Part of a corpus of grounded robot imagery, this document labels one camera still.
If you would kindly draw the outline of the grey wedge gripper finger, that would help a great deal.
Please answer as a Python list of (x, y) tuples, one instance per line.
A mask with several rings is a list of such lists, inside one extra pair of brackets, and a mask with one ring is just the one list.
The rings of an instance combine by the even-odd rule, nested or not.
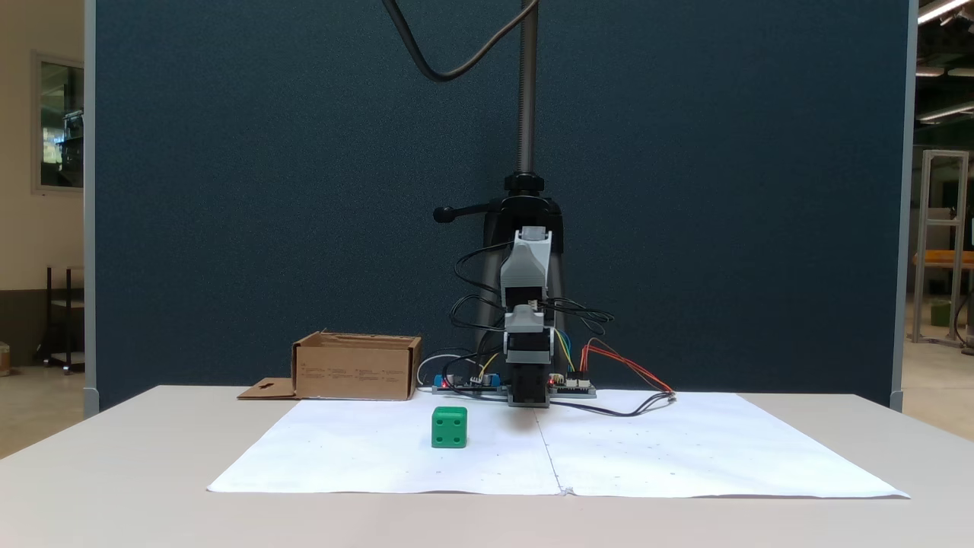
[(501, 287), (547, 287), (551, 232), (539, 226), (515, 231), (511, 252), (501, 265)]

